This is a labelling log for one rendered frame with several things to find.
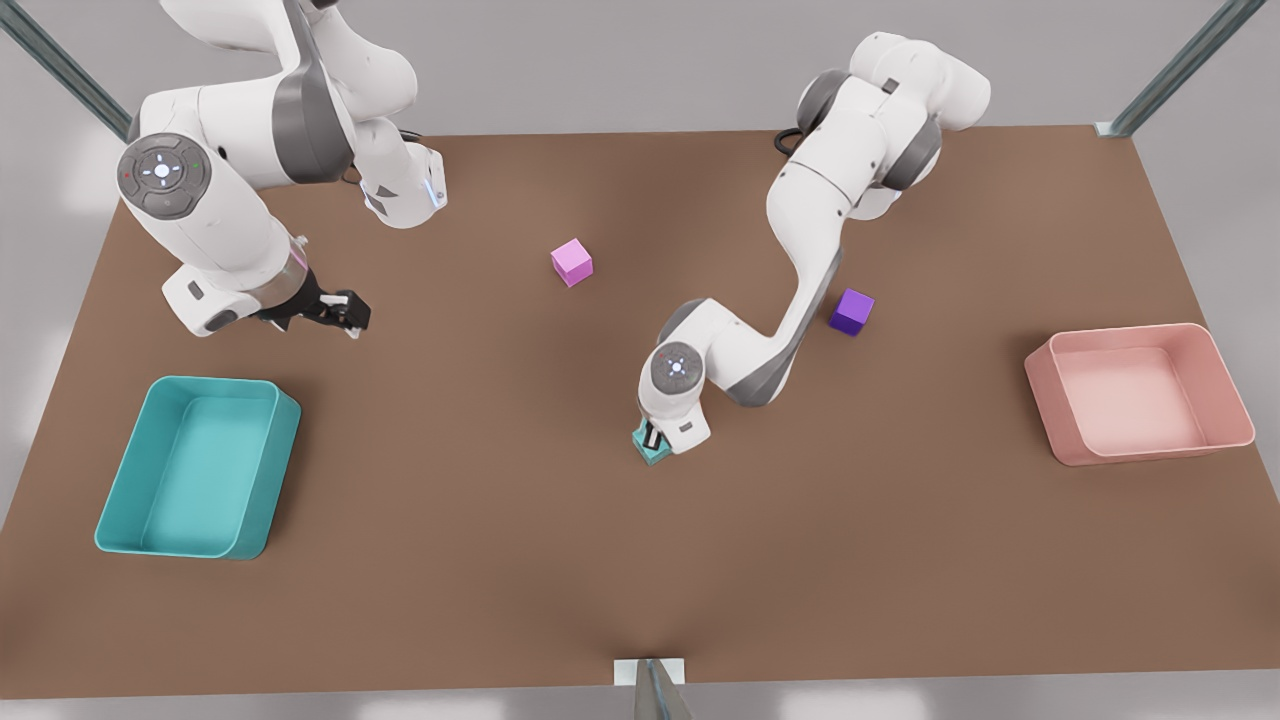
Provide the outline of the pink cube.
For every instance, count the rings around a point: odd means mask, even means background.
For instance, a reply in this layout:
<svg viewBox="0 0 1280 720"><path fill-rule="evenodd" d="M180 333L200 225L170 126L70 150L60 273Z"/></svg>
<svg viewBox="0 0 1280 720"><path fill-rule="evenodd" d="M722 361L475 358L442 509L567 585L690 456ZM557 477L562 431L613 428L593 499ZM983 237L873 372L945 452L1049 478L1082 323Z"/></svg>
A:
<svg viewBox="0 0 1280 720"><path fill-rule="evenodd" d="M552 265L566 287L573 287L594 273L594 261L581 241L573 238L550 252Z"/></svg>

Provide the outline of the teal rectangular bin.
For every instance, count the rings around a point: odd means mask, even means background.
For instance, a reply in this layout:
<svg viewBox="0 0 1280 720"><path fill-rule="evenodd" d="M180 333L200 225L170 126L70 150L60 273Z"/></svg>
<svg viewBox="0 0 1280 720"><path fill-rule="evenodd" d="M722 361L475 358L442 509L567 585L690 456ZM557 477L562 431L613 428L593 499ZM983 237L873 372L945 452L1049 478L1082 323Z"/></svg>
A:
<svg viewBox="0 0 1280 720"><path fill-rule="evenodd" d="M251 560L268 543L301 406L270 380L148 388L93 541L110 553Z"/></svg>

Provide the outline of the purple cube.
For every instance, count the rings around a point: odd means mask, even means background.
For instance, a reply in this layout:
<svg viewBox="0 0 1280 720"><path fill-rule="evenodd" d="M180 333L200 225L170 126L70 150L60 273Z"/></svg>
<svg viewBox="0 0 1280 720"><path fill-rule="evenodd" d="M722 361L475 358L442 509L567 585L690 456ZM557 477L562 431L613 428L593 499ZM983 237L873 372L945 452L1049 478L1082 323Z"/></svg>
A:
<svg viewBox="0 0 1280 720"><path fill-rule="evenodd" d="M856 337L865 328L876 300L852 288L846 288L829 315L828 325L844 334Z"/></svg>

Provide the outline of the pink rectangular bin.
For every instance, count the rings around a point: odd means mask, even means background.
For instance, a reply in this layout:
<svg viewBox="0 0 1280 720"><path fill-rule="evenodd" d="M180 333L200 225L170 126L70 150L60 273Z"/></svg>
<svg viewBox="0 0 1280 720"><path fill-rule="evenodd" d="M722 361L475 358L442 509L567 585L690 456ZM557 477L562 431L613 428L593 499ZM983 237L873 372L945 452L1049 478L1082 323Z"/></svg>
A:
<svg viewBox="0 0 1280 720"><path fill-rule="evenodd" d="M1059 332L1027 356L1024 370L1052 454L1066 466L1197 457L1256 438L1201 324Z"/></svg>

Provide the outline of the silver frame post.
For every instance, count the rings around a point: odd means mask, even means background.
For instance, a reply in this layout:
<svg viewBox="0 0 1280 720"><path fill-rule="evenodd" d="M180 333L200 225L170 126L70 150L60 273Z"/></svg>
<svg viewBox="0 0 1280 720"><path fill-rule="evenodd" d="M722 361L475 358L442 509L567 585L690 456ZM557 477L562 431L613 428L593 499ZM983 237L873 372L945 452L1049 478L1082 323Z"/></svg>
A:
<svg viewBox="0 0 1280 720"><path fill-rule="evenodd" d="M1093 124L1101 138L1130 138L1268 0L1224 0L1144 88L1112 119Z"/></svg>
<svg viewBox="0 0 1280 720"><path fill-rule="evenodd" d="M128 140L132 115L17 0L0 0L0 28L120 141Z"/></svg>
<svg viewBox="0 0 1280 720"><path fill-rule="evenodd" d="M680 694L685 659L616 659L613 684L634 688L632 720L694 720Z"/></svg>

